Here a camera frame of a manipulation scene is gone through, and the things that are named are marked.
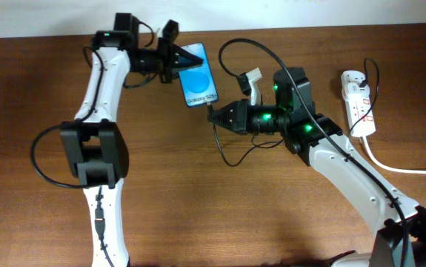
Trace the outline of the blue screen Galaxy smartphone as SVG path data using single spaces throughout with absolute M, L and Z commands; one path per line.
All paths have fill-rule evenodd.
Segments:
M 199 67 L 179 72 L 184 101 L 189 108 L 216 102 L 219 99 L 204 44 L 201 42 L 182 47 L 203 60 Z

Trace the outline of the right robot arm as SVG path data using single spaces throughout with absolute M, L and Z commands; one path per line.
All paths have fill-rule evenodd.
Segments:
M 343 130 L 316 112 L 300 67 L 273 76 L 276 103 L 249 99 L 208 109 L 207 119 L 236 134 L 281 134 L 286 148 L 331 181 L 367 223 L 370 253 L 347 251 L 311 266 L 426 266 L 426 208 L 403 194 L 353 147 Z

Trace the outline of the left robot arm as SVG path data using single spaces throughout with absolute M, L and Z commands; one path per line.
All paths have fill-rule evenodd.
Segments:
M 117 13 L 112 30 L 96 32 L 90 81 L 73 122 L 60 135 L 72 175 L 78 179 L 91 221 L 93 266 L 129 266 L 122 225 L 122 188 L 129 152 L 117 125 L 120 98 L 129 73 L 151 74 L 166 84 L 202 59 L 174 43 L 179 25 L 169 20 L 154 49 L 139 46 L 142 21 Z

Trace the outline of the white power strip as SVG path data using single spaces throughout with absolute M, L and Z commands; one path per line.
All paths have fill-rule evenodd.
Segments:
M 358 83 L 361 87 L 367 85 L 363 73 L 356 70 L 346 70 L 341 75 L 342 88 L 344 85 L 351 82 Z M 351 99 L 349 102 L 345 101 L 345 107 L 351 136 L 359 138 L 375 133 L 376 126 L 373 112 L 370 111 L 370 97 L 364 99 Z

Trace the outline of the white USB wall charger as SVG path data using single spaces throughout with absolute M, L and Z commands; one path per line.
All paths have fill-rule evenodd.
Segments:
M 364 99 L 370 96 L 370 88 L 368 85 L 361 87 L 360 84 L 351 82 L 342 88 L 343 99 L 349 102 L 351 99 Z

